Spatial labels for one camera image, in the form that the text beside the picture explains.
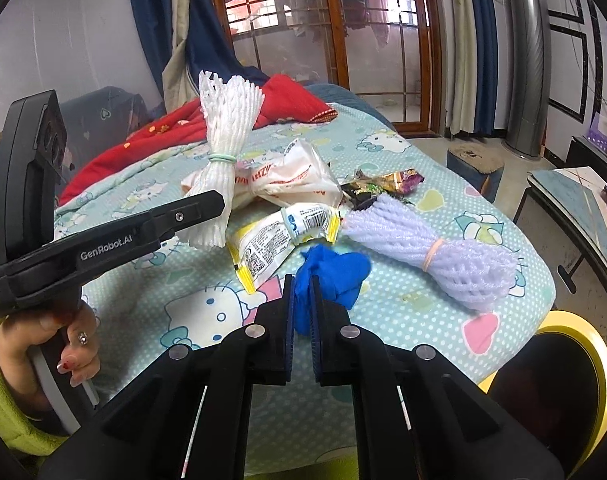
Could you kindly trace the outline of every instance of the human hand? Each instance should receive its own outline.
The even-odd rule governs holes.
[[[61,374],[71,372],[70,384],[78,386],[92,378],[100,367],[96,317],[84,301],[78,309],[70,309],[69,303],[55,301],[52,308],[22,311],[8,316],[0,325],[0,370],[14,401],[24,413],[50,409],[27,350],[30,346],[45,343],[64,326],[68,327],[70,343],[61,353],[57,370]],[[79,340],[82,332],[87,336],[85,345]]]

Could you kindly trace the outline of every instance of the finger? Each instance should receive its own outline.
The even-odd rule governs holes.
[[[99,350],[99,338],[95,334],[88,343],[81,345],[67,345],[61,352],[61,361],[57,364],[57,371],[66,374],[72,370],[80,370],[87,366],[96,357]]]
[[[83,346],[82,341],[89,340],[94,332],[96,332],[94,311],[85,301],[81,301],[77,316],[68,326],[68,339],[71,346]]]
[[[95,355],[94,358],[90,361],[90,363],[85,365],[83,368],[80,368],[79,370],[74,370],[72,372],[72,377],[70,378],[70,386],[75,388],[83,381],[87,381],[88,379],[93,378],[99,372],[100,368],[101,362],[99,361],[99,357]]]
[[[49,310],[9,316],[0,326],[0,352],[8,358],[23,360],[28,347],[45,343],[73,319],[72,312]]]

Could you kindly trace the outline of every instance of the yellow rim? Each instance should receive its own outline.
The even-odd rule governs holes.
[[[590,435],[586,450],[573,470],[574,473],[594,451],[607,431],[607,346],[603,342],[599,332],[589,322],[576,314],[563,310],[551,310],[536,333],[557,333],[574,339],[590,357],[597,375],[599,403],[597,405],[595,426]],[[479,387],[485,393],[488,393],[496,374],[494,372],[479,384]]]

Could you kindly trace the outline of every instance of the barcode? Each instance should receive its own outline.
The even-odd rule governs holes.
[[[260,273],[263,270],[263,268],[265,267],[265,264],[263,263],[261,258],[252,252],[250,254],[248,254],[248,256],[246,258],[246,265],[248,266],[248,270],[250,271],[250,274],[252,275],[253,278],[258,273]]]
[[[326,223],[326,218],[328,215],[323,209],[317,209],[316,211],[312,211],[303,217],[303,223],[305,224],[307,229],[312,229],[315,227],[321,227]]]

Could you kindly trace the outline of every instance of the hello kitty bed sheet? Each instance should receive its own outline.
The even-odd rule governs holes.
[[[484,379],[519,351],[551,308],[555,289],[548,268],[519,229],[458,175],[373,117],[333,107],[339,116],[328,124],[276,124],[252,132],[242,158],[259,164],[303,137],[339,179],[357,168],[366,174],[415,168],[425,180],[408,202],[442,237],[476,238],[516,252],[520,265],[510,295],[491,314],[475,316],[421,270],[341,235],[334,247],[362,251],[373,262],[350,311],[352,322],[391,345],[412,349],[429,343],[472,380]],[[57,211],[56,237],[180,199],[181,179],[206,165],[207,152],[205,143],[170,148],[95,184]],[[275,210],[267,202],[253,203],[233,214],[230,228]],[[283,278],[301,265],[299,251],[306,245],[254,294],[238,282],[227,250],[196,250],[176,237],[88,283],[85,299],[101,320],[102,369],[94,383],[102,400],[171,345],[203,348],[251,323],[260,304],[280,297]],[[292,381],[254,389],[246,473],[295,468],[354,449],[351,398],[348,387],[315,384],[309,341],[297,337]]]

